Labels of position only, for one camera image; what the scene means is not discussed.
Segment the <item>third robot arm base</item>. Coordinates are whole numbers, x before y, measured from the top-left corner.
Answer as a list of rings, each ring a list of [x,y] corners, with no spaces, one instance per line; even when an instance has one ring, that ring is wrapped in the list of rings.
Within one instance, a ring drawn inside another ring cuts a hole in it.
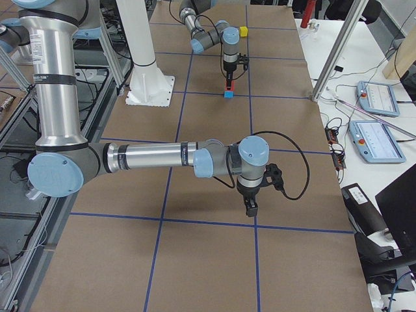
[[[16,64],[33,64],[29,32],[19,18],[1,21],[1,47]]]

